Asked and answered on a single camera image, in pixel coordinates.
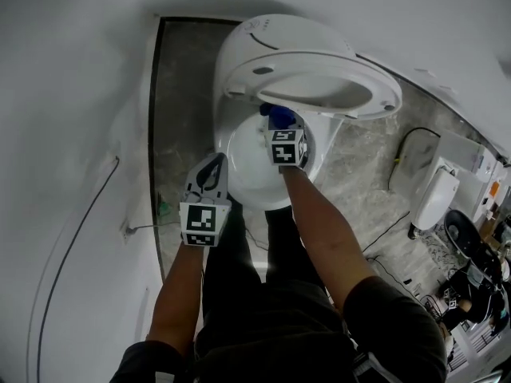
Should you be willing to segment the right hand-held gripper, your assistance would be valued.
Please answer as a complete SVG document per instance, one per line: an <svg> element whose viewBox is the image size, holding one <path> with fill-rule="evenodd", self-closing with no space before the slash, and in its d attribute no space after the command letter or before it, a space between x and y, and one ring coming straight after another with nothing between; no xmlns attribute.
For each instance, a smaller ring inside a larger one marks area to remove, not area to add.
<svg viewBox="0 0 511 383"><path fill-rule="evenodd" d="M293 123L286 128L279 128L276 121L269 116L264 129L265 145L271 164L304 169L308 162L308 150L303 119L294 116Z"/></svg>

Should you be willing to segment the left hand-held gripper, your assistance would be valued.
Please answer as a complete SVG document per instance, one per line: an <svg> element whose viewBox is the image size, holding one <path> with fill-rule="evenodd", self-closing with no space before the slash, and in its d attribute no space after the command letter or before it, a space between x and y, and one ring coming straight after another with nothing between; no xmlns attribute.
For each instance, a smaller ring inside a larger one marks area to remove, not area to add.
<svg viewBox="0 0 511 383"><path fill-rule="evenodd" d="M228 158L224 153L213 153L188 173L179 204L183 243L217 247L230 210Z"/></svg>

